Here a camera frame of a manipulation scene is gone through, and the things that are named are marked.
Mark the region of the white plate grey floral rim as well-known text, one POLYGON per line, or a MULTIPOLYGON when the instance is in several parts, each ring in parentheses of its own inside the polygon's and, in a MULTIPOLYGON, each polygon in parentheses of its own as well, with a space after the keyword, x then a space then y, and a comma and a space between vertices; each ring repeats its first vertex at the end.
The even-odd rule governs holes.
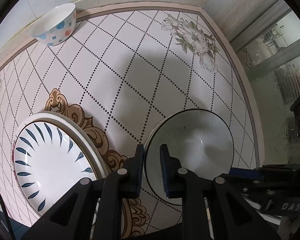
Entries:
POLYGON ((101 179, 106 166, 96 146, 74 121, 55 112, 39 112, 19 126, 13 144, 15 175, 37 172, 47 177, 70 179, 74 176, 101 179))

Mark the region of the white bowl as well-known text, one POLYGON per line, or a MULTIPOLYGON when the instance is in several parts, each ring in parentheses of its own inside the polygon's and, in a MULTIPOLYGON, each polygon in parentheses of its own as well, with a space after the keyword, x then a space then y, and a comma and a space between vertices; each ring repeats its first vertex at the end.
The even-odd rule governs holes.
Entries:
POLYGON ((153 194, 163 202, 180 206, 181 199, 168 199, 160 165, 160 146, 167 145, 182 167, 213 180, 229 173, 234 161, 234 140, 226 122, 206 109, 186 109, 162 120, 145 142, 144 175, 153 194))

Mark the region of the glass sliding door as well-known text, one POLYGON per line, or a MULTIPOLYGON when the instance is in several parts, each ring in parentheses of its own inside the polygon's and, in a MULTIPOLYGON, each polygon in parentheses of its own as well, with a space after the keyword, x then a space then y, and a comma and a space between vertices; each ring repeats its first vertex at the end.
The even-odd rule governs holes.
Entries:
POLYGON ((261 128, 260 164, 300 162, 291 105, 300 95, 300 20, 284 0, 209 0, 204 7, 245 71, 261 128))

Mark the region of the white bowl colourful dots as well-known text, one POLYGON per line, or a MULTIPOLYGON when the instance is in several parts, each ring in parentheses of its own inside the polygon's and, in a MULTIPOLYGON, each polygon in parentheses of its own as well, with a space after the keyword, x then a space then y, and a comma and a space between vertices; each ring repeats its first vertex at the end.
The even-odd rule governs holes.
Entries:
POLYGON ((59 5, 38 20, 31 36, 50 47, 59 45, 74 32, 76 20, 75 3, 59 5))

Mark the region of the floral diamond pattern table mat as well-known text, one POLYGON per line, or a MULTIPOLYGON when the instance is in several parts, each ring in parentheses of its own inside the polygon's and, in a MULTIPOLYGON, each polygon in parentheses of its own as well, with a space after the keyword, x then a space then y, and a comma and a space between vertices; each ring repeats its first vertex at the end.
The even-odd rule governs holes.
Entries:
POLYGON ((92 12, 63 43, 33 38, 0 64, 0 194, 15 234, 39 218, 14 174, 13 141, 41 111, 72 119, 117 170, 164 118, 204 108, 234 138, 233 167, 264 161, 260 117, 243 67, 206 13, 180 8, 92 12))

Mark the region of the white plate blue stripes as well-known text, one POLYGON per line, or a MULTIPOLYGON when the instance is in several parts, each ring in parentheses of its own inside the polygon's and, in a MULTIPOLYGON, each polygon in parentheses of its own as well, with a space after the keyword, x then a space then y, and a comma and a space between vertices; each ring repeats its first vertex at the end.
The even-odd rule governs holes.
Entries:
POLYGON ((15 141, 13 162, 23 195, 40 216, 81 178, 97 178, 74 140, 61 128, 44 121, 21 130, 15 141))

